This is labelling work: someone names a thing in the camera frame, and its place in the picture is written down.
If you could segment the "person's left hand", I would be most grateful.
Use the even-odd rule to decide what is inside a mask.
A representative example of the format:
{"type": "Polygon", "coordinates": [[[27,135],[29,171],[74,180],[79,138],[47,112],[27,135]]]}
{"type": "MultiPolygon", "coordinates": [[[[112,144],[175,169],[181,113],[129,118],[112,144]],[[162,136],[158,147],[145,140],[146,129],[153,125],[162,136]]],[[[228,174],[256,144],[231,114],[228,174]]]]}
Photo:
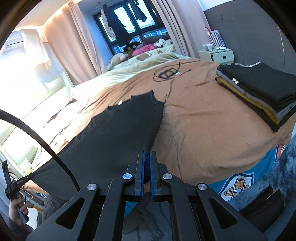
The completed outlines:
{"type": "Polygon", "coordinates": [[[10,201],[9,205],[9,217],[10,219],[17,225],[22,226],[22,215],[19,214],[18,209],[23,215],[27,215],[29,213],[27,204],[25,203],[25,199],[21,193],[16,194],[17,198],[10,201]]]}

